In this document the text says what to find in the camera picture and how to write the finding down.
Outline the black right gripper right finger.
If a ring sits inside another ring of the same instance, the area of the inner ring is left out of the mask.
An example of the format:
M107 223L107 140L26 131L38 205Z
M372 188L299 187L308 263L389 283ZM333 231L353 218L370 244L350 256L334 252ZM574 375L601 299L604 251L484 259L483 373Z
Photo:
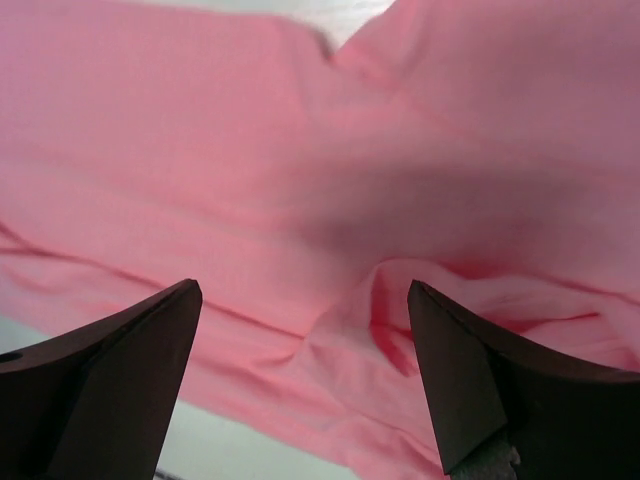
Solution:
M420 281L407 302L448 477L638 477L636 372L530 341Z

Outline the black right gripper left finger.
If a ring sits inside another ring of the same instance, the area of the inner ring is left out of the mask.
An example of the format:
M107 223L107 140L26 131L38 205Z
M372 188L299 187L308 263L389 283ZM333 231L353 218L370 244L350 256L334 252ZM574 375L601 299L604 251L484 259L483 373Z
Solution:
M2 354L2 478L153 478L202 303L186 279Z

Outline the pink t-shirt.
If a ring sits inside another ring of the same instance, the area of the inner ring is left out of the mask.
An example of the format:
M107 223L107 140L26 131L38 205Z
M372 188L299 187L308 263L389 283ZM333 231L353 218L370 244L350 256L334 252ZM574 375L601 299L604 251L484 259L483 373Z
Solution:
M51 335L197 280L184 398L363 479L438 479L413 280L639 365L639 5L292 20L1 5L1 311Z

